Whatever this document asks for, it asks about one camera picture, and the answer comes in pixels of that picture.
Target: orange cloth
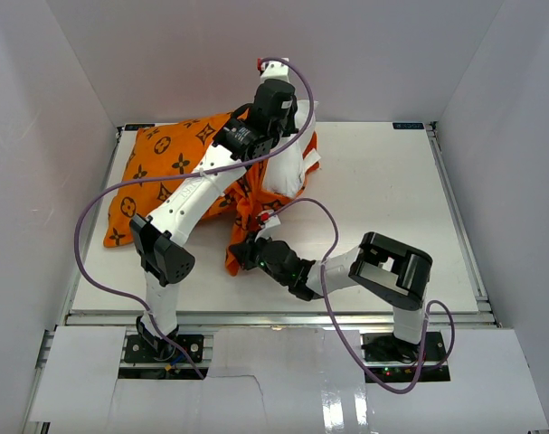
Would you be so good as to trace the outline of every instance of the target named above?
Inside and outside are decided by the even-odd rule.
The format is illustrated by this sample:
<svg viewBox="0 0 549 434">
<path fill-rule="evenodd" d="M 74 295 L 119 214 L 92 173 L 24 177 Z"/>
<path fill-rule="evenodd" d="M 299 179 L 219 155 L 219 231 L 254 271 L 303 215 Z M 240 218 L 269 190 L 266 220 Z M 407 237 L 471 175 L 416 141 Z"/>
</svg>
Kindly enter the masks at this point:
<svg viewBox="0 0 549 434">
<path fill-rule="evenodd" d="M 212 143 L 215 133 L 226 123 L 230 113 L 209 118 L 192 119 L 174 125 L 139 129 L 136 144 L 129 156 L 123 181 L 154 176 L 188 174 L 202 160 Z M 313 135 L 304 156 L 317 147 L 317 135 Z M 262 190 L 262 180 L 268 160 L 253 165 L 238 181 L 219 197 L 203 219 L 228 211 L 236 211 L 230 244 L 246 239 L 248 231 L 258 228 L 256 217 L 267 209 L 278 210 L 292 199 L 281 194 Z M 316 170 L 313 165 L 308 173 Z M 129 221 L 136 214 L 148 215 L 166 200 L 182 183 L 182 180 L 161 183 L 132 184 L 122 187 L 109 206 L 109 227 L 103 240 L 105 247 L 116 247 L 133 241 Z M 235 276 L 238 262 L 226 250 L 226 268 Z"/>
</svg>

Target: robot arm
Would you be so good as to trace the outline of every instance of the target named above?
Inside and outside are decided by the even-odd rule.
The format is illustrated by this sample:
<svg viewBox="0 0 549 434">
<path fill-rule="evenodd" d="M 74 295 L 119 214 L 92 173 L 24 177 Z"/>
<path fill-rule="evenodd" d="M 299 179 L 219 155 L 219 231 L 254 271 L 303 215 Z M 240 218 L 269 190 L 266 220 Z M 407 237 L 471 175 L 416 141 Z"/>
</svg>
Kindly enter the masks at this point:
<svg viewBox="0 0 549 434">
<path fill-rule="evenodd" d="M 277 216 L 269 218 L 264 229 L 231 246 L 232 254 L 243 269 L 262 269 L 300 299 L 322 298 L 322 263 L 301 259 L 286 242 L 270 238 L 278 224 Z M 394 337 L 417 345 L 431 265 L 432 258 L 424 251 L 368 232 L 357 247 L 327 260 L 327 293 L 355 285 L 368 289 L 393 306 Z"/>
<path fill-rule="evenodd" d="M 286 71 L 288 78 L 288 67 L 282 71 Z M 244 162 L 265 156 L 285 137 L 297 132 L 295 89 L 279 79 L 284 76 L 278 67 L 272 72 L 278 78 L 264 80 L 256 91 L 254 102 L 235 110 L 216 133 L 204 158 L 194 169 L 201 176 L 184 180 L 146 218 L 137 214 L 129 224 L 141 266 L 146 272 L 147 304 L 160 331 L 170 338 L 177 335 L 178 329 L 175 306 L 179 283 L 195 263 L 194 256 L 183 247 L 190 232 L 212 203 L 246 173 Z M 238 119 L 246 109 L 246 119 Z M 235 167 L 215 171 L 228 166 Z M 137 319 L 137 330 L 163 357 L 167 345 L 152 326 L 149 316 Z"/>
</svg>

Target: purple cable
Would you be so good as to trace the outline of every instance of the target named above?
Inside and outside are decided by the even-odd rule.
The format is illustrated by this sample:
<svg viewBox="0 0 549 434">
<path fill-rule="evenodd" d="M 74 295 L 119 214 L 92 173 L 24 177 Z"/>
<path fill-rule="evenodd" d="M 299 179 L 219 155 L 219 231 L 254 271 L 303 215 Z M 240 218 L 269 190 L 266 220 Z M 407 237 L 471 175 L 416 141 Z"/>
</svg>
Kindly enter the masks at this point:
<svg viewBox="0 0 549 434">
<path fill-rule="evenodd" d="M 335 249 L 336 245 L 338 244 L 338 225 L 336 224 L 335 218 L 332 216 L 332 214 L 326 208 L 325 205 L 323 205 L 321 202 L 317 201 L 316 199 L 310 199 L 310 198 L 307 198 L 307 197 L 301 197 L 301 198 L 295 199 L 291 203 L 288 203 L 287 205 L 283 206 L 282 208 L 280 208 L 279 210 L 274 212 L 272 215 L 277 215 L 277 214 L 283 212 L 284 210 L 286 210 L 287 208 L 289 208 L 290 206 L 298 203 L 298 202 L 311 202 L 311 203 L 314 203 L 314 204 L 318 205 L 322 209 L 322 211 L 324 211 L 325 214 L 328 216 L 328 219 L 330 219 L 330 222 L 332 223 L 332 227 L 335 230 L 335 240 L 332 243 L 332 246 L 330 246 L 330 249 L 327 250 L 327 252 L 324 254 L 324 256 L 322 257 L 322 260 L 321 260 L 322 264 L 320 266 L 320 284 L 322 286 L 322 293 L 323 293 L 323 296 L 324 296 L 324 299 L 325 299 L 325 305 L 327 306 L 328 316 L 330 317 L 330 321 L 332 322 L 332 324 L 333 324 L 333 326 L 336 330 L 336 333 L 338 334 L 338 337 L 340 338 L 340 340 L 342 341 L 342 343 L 345 346 L 346 350 L 351 355 L 351 357 L 356 362 L 356 364 L 358 364 L 362 368 L 364 373 L 369 378 L 371 378 L 374 382 L 376 382 L 379 386 L 381 386 L 383 389 L 387 390 L 388 392 L 396 393 L 398 395 L 404 395 L 405 393 L 409 393 L 410 391 L 412 391 L 415 388 L 415 386 L 417 385 L 417 382 L 419 382 L 419 378 L 421 377 L 421 371 L 422 371 L 423 363 L 424 363 L 423 358 L 424 358 L 424 355 L 425 355 L 425 342 L 426 342 L 426 336 L 427 336 L 427 326 L 429 325 L 429 313 L 431 312 L 431 306 L 432 305 L 441 306 L 443 308 L 443 310 L 445 310 L 445 313 L 447 314 L 447 316 L 449 317 L 450 326 L 451 326 L 451 342 L 450 342 L 450 345 L 449 345 L 449 350 L 445 354 L 445 357 L 443 357 L 443 359 L 440 362 L 438 362 L 437 364 L 435 364 L 434 366 L 429 366 L 428 368 L 425 368 L 426 370 L 433 370 L 433 369 L 437 369 L 437 368 L 441 367 L 447 361 L 447 359 L 449 359 L 451 351 L 453 351 L 453 346 L 455 346 L 455 322 L 453 321 L 453 317 L 451 315 L 451 312 L 439 300 L 432 300 L 427 304 L 427 315 L 425 316 L 425 319 L 423 320 L 423 323 L 422 323 L 421 343 L 419 344 L 419 354 L 417 356 L 417 361 L 418 361 L 417 362 L 417 368 L 415 370 L 414 376 L 412 377 L 411 383 L 407 387 L 405 387 L 404 389 L 396 389 L 396 388 L 390 386 L 389 384 L 387 384 L 386 382 L 383 382 L 370 369 L 368 369 L 368 367 L 366 365 L 364 365 L 364 363 L 361 360 L 360 356 L 358 356 L 356 354 L 353 347 L 348 343 L 348 341 L 346 340 L 345 334 L 343 333 L 342 329 L 340 328 L 340 325 L 338 325 L 338 322 L 336 321 L 335 312 L 332 310 L 332 307 L 330 306 L 330 300 L 328 298 L 328 291 L 327 291 L 325 262 L 327 261 L 328 257 L 330 256 L 330 254 L 332 253 L 332 251 Z"/>
<path fill-rule="evenodd" d="M 273 156 L 277 156 L 281 152 L 284 152 L 288 147 L 292 146 L 292 144 L 294 144 L 300 138 L 300 136 L 302 136 L 304 134 L 304 132 L 308 128 L 308 126 L 310 124 L 310 121 L 312 120 L 312 117 L 314 116 L 314 95 L 312 93 L 312 89 L 310 88 L 310 84 L 308 83 L 306 77 L 292 63 L 290 63 L 289 61 L 286 61 L 284 59 L 281 59 L 279 57 L 266 57 L 266 58 L 262 59 L 260 61 L 260 63 L 269 62 L 269 61 L 279 61 L 280 63 L 288 66 L 291 70 L 294 71 L 294 73 L 296 75 L 298 75 L 298 77 L 300 78 L 300 81 L 302 81 L 302 84 L 304 85 L 304 87 L 307 91 L 307 94 L 308 94 L 308 103 L 309 103 L 308 104 L 308 115 L 307 115 L 307 119 L 304 123 L 304 126 L 284 146 L 281 146 L 279 149 L 275 149 L 273 152 L 271 152 L 268 155 L 261 156 L 261 157 L 258 157 L 258 158 L 254 158 L 254 159 L 249 160 L 249 161 L 240 162 L 240 163 L 237 163 L 235 165 L 229 165 L 227 167 L 218 167 L 218 168 L 215 168 L 215 169 L 206 170 L 206 171 L 204 171 L 206 174 L 208 174 L 208 175 L 218 174 L 220 172 L 225 172 L 227 170 L 238 169 L 240 167 L 247 167 L 247 166 L 259 163 L 260 161 L 267 160 L 268 158 L 272 158 Z M 93 199 L 91 199 L 91 201 L 85 206 L 83 211 L 81 211 L 79 219 L 77 220 L 77 224 L 75 224 L 75 232 L 73 234 L 73 251 L 74 251 L 74 254 L 75 254 L 75 262 L 77 262 L 77 267 L 79 268 L 79 271 L 80 271 L 81 275 L 91 285 L 93 285 L 95 288 L 101 289 L 102 291 L 108 292 L 108 293 L 113 294 L 115 296 L 126 297 L 126 298 L 130 298 L 134 301 L 137 301 L 144 308 L 145 312 L 149 315 L 149 319 L 151 320 L 151 324 L 154 327 L 154 329 L 156 330 L 156 333 L 158 335 L 162 336 L 162 339 L 164 341 L 166 341 L 168 344 L 172 345 L 175 349 L 177 349 L 180 353 L 182 353 L 185 357 L 185 360 L 187 360 L 187 362 L 189 364 L 191 364 L 192 367 L 194 368 L 195 373 L 197 373 L 198 376 L 201 379 L 203 379 L 204 375 L 197 368 L 197 366 L 195 365 L 194 361 L 192 360 L 190 355 L 187 353 L 187 351 L 182 346 L 175 343 L 174 341 L 169 339 L 166 335 L 164 335 L 161 332 L 161 330 L 157 326 L 156 320 L 154 319 L 154 317 L 150 313 L 150 308 L 149 308 L 149 305 L 146 303 L 146 301 L 143 300 L 142 298 L 138 297 L 138 296 L 134 296 L 133 294 L 129 294 L 127 292 L 118 291 L 116 289 L 106 287 L 105 285 L 99 283 L 97 280 L 92 278 L 90 276 L 90 274 L 88 273 L 88 271 L 85 269 L 85 266 L 83 265 L 83 260 L 81 259 L 81 250 L 80 250 L 81 226 L 83 225 L 83 222 L 85 221 L 85 217 L 87 217 L 87 214 L 89 213 L 91 208 L 93 208 L 93 206 L 97 202 L 99 202 L 101 200 L 101 198 L 103 196 L 105 196 L 106 194 L 111 193 L 115 190 L 118 190 L 121 187 L 125 187 L 126 185 L 141 184 L 141 183 L 156 183 L 156 182 L 160 182 L 160 181 L 170 181 L 170 180 L 176 180 L 176 179 L 187 179 L 187 178 L 195 178 L 195 177 L 200 177 L 200 176 L 201 176 L 200 173 L 196 172 L 196 173 L 192 173 L 192 174 L 183 174 L 183 175 L 168 175 L 168 176 L 157 176 L 157 177 L 150 177 L 150 178 L 132 179 L 132 180 L 129 180 L 129 181 L 124 181 L 122 183 L 114 184 L 111 187 L 106 188 L 101 193 L 99 193 L 97 196 L 95 196 Z"/>
</svg>

